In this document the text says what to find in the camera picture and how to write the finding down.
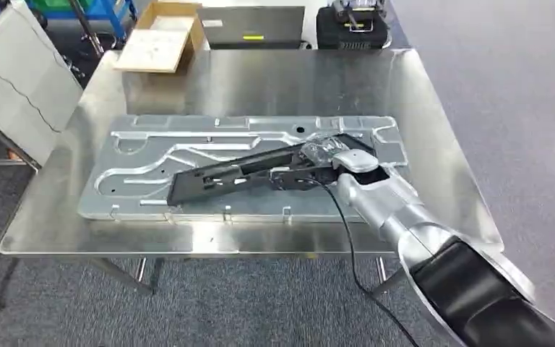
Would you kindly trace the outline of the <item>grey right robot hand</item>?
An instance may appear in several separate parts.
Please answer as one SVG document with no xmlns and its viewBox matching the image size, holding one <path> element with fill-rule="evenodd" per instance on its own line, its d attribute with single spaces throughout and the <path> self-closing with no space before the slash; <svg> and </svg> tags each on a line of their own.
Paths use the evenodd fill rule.
<svg viewBox="0 0 555 347">
<path fill-rule="evenodd" d="M 315 137 L 301 147 L 301 154 L 315 166 L 343 169 L 353 174 L 369 174 L 380 167 L 369 147 L 349 134 Z"/>
</svg>

